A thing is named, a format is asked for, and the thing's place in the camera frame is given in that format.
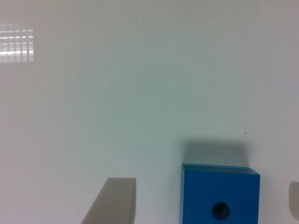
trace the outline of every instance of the blue cube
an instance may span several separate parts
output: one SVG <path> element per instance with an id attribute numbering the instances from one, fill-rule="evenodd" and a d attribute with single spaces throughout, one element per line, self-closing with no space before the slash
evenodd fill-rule
<path id="1" fill-rule="evenodd" d="M 257 224 L 260 175 L 247 167 L 183 164 L 182 224 Z"/>

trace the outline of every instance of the hole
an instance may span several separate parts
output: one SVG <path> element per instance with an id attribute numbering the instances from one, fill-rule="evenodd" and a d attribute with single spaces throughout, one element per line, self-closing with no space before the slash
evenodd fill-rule
<path id="1" fill-rule="evenodd" d="M 230 215 L 230 208 L 226 203 L 215 203 L 212 212 L 216 219 L 223 220 Z"/>

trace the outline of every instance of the blue block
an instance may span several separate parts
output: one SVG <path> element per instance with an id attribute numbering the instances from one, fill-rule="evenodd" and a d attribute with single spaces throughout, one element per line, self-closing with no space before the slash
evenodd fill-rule
<path id="1" fill-rule="evenodd" d="M 259 174 L 247 167 L 182 168 L 182 224 L 258 223 Z"/>

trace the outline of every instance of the screw hole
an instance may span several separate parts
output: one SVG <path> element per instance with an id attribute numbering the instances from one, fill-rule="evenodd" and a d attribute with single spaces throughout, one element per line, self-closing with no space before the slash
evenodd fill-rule
<path id="1" fill-rule="evenodd" d="M 212 212 L 216 219 L 224 220 L 230 215 L 230 208 L 226 203 L 215 203 Z"/>

